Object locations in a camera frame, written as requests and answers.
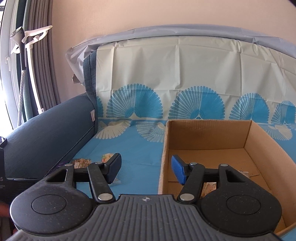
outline white fabric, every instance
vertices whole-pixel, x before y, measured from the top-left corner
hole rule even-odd
[[[129,84],[143,84],[156,92],[163,108],[162,120],[168,119],[176,96],[194,86],[219,94],[225,105],[224,119],[229,119],[239,97],[249,93],[266,100],[268,123],[278,103],[296,104],[296,59],[267,47],[220,37],[151,37],[100,46],[96,79],[104,118],[111,95]],[[154,118],[134,113],[130,119]]]

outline silver screw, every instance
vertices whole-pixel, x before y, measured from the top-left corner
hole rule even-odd
[[[191,201],[194,199],[194,196],[190,193],[183,193],[181,196],[180,196],[180,199],[182,201]]]
[[[102,193],[98,196],[98,199],[101,201],[109,201],[113,198],[113,196],[110,193]]]

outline gray curtain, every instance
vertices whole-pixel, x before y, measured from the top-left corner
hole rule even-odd
[[[52,23],[53,0],[28,0],[24,16],[25,30],[42,28]],[[41,107],[48,110],[60,103],[52,56],[51,30],[41,41],[33,45],[35,81]]]

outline blue fan pattern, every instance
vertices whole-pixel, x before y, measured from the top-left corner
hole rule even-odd
[[[275,113],[271,119],[273,124],[294,124],[295,105],[291,101],[283,101],[276,106]]]
[[[221,97],[211,88],[194,86],[182,91],[175,99],[169,119],[224,119]]]
[[[104,116],[103,104],[99,97],[96,98],[98,104],[98,117],[102,118]]]
[[[125,85],[112,94],[107,106],[107,118],[137,117],[162,118],[163,108],[159,96],[141,84]]]
[[[157,121],[137,121],[136,127],[138,133],[151,142],[163,142],[165,134],[165,125]]]
[[[268,117],[269,108],[265,100],[257,93],[248,93],[241,96],[235,103],[229,119],[268,123]]]

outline circular cap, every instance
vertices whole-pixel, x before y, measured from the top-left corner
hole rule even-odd
[[[183,194],[180,195],[180,199],[182,201],[191,201],[191,200],[194,199],[194,196],[192,194],[190,194],[190,193],[183,193]]]
[[[98,196],[98,199],[101,201],[109,201],[113,198],[113,196],[110,193],[102,193]]]
[[[66,199],[58,195],[44,195],[32,202],[32,208],[40,214],[55,214],[66,206]]]
[[[226,205],[234,213],[241,215],[250,215],[259,211],[260,202],[251,196],[236,195],[226,201]]]

